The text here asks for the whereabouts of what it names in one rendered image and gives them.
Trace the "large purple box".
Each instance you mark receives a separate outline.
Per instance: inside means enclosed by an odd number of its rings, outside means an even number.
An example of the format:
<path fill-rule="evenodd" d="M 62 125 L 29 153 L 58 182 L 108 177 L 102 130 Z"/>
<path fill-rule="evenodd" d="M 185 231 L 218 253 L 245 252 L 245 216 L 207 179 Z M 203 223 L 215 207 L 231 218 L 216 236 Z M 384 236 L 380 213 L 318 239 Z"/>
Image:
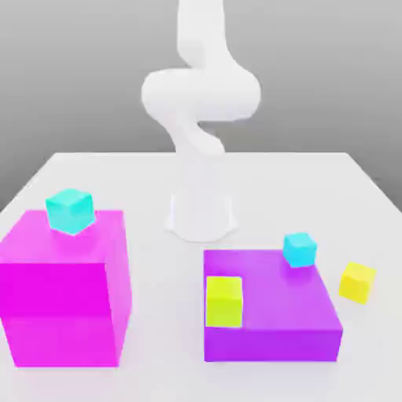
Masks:
<path fill-rule="evenodd" d="M 206 362 L 333 362 L 343 328 L 317 267 L 281 250 L 205 250 L 203 277 L 243 285 L 240 327 L 204 327 Z"/>

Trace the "small yellow cube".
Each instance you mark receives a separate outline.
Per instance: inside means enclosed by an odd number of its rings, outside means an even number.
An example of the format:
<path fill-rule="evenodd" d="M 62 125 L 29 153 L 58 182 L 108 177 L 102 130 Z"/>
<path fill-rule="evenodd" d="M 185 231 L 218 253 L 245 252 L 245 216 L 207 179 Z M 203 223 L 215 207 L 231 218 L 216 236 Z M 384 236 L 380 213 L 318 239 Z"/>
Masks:
<path fill-rule="evenodd" d="M 356 262 L 349 262 L 342 273 L 339 295 L 365 305 L 375 276 L 375 269 Z"/>

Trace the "small turquoise cube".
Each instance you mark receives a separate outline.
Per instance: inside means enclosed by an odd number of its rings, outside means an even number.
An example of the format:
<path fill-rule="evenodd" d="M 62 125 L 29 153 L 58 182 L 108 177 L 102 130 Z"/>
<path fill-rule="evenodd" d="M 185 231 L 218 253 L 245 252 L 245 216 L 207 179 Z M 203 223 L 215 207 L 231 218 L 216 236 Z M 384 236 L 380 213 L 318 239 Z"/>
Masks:
<path fill-rule="evenodd" d="M 93 197 L 88 192 L 67 188 L 46 199 L 49 226 L 75 236 L 95 220 Z"/>

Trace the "large magenta box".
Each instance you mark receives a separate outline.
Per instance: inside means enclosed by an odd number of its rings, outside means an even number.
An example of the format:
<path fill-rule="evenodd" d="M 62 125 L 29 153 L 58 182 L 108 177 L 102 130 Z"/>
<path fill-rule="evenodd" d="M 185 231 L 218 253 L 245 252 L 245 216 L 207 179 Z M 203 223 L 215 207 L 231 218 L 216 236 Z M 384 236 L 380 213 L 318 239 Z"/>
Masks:
<path fill-rule="evenodd" d="M 132 310 L 121 210 L 78 235 L 28 210 L 0 241 L 0 321 L 17 367 L 117 367 Z"/>

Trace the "small cyan cube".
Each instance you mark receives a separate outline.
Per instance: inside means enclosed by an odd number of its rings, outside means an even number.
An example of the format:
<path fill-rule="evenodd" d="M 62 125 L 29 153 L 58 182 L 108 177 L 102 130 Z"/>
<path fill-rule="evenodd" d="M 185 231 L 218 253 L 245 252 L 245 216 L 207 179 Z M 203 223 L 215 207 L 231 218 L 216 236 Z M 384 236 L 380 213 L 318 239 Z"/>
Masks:
<path fill-rule="evenodd" d="M 317 243 L 307 232 L 287 234 L 283 240 L 283 257 L 291 268 L 314 265 Z"/>

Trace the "small lime cube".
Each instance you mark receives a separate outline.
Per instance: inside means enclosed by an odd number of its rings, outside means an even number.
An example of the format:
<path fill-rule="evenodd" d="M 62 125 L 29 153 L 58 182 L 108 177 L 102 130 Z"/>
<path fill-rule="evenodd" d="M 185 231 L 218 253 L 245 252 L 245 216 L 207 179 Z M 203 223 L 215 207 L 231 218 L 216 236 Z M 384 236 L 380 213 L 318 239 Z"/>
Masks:
<path fill-rule="evenodd" d="M 206 326 L 240 328 L 242 325 L 242 278 L 208 276 L 206 278 Z"/>

